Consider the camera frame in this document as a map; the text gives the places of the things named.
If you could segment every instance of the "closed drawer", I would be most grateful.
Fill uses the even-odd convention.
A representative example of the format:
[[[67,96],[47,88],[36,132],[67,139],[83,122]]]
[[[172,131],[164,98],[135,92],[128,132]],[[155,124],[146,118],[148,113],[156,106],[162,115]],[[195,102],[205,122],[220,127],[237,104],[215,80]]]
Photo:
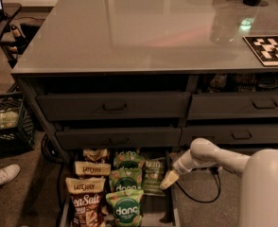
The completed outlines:
[[[190,126],[182,129],[180,145],[190,145],[197,137],[215,144],[275,144],[278,124]]]
[[[38,96],[49,121],[186,117],[190,94],[178,92]]]
[[[176,147],[180,136],[181,129],[169,127],[65,129],[56,132],[63,149]]]
[[[188,119],[278,117],[278,92],[193,95]]]

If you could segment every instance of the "floor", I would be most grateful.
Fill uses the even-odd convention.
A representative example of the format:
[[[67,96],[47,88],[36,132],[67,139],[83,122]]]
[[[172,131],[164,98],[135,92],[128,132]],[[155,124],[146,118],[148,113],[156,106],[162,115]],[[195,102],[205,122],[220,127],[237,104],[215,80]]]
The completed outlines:
[[[43,18],[47,13],[21,12],[13,23],[21,23],[31,17]],[[0,94],[13,83],[9,64],[0,49]],[[10,183],[0,187],[0,226],[6,227],[53,227],[60,213],[57,182],[61,175],[61,165],[47,161],[41,154],[44,136],[39,131],[35,149],[29,152],[0,159],[0,168],[10,164],[21,167],[20,174]],[[174,186],[180,226],[188,227],[234,227],[237,223],[240,179],[225,170],[219,173],[221,195],[212,203],[198,203],[188,199]],[[207,171],[195,171],[182,176],[180,184],[192,197],[210,200],[217,194],[215,181]]]

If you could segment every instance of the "black drawer handle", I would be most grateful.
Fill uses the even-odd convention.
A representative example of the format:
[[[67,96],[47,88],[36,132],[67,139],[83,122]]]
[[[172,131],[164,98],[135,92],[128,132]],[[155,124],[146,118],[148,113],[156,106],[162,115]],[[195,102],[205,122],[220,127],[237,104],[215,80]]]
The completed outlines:
[[[250,140],[250,139],[252,139],[252,135],[247,131],[232,132],[232,137],[234,140]]]
[[[108,113],[123,113],[127,110],[127,108],[128,107],[127,107],[126,103],[124,103],[123,105],[118,106],[118,107],[110,107],[110,106],[107,106],[106,104],[102,105],[103,111],[108,112]]]
[[[126,145],[130,142],[129,137],[121,141],[114,141],[112,138],[109,139],[109,145]]]
[[[253,107],[256,109],[256,110],[274,110],[276,108],[278,108],[278,104],[272,99],[271,100],[271,103],[270,104],[257,104],[255,102],[252,103]]]

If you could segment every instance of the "white shoe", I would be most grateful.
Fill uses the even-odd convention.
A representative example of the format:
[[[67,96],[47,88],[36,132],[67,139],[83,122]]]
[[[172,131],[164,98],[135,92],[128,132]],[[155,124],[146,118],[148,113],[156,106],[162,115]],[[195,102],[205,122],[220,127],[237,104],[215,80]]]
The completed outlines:
[[[16,164],[0,169],[0,185],[6,184],[17,177],[20,167]]]

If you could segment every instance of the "black basket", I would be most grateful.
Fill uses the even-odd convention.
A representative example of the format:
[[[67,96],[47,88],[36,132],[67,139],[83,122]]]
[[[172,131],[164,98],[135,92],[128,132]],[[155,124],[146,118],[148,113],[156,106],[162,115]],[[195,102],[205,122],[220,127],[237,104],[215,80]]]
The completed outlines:
[[[0,111],[8,109],[18,109],[18,123],[15,127],[0,129],[0,158],[33,150],[35,145],[34,114],[22,93],[0,95]]]

